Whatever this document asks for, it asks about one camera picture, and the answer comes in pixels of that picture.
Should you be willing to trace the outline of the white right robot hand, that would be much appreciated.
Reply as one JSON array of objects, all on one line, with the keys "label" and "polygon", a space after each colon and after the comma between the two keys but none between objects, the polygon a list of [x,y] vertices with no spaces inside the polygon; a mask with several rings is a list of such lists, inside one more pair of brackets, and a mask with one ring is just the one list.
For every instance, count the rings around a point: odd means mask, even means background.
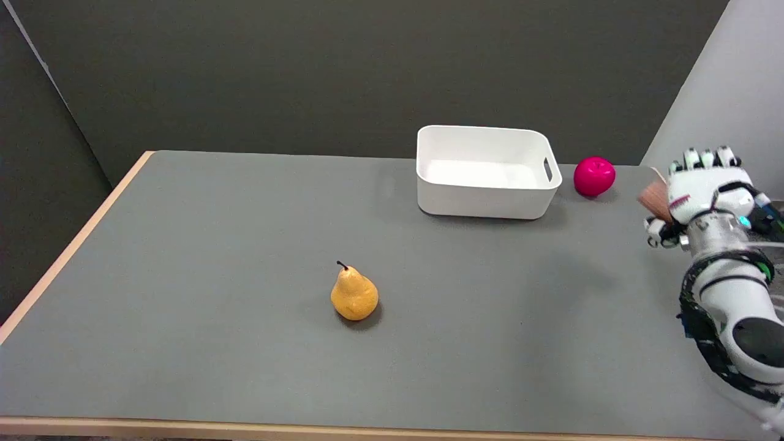
[{"label": "white right robot hand", "polygon": [[684,151],[639,193],[650,247],[681,247],[692,255],[747,249],[748,234],[782,233],[782,212],[755,187],[728,146]]}]

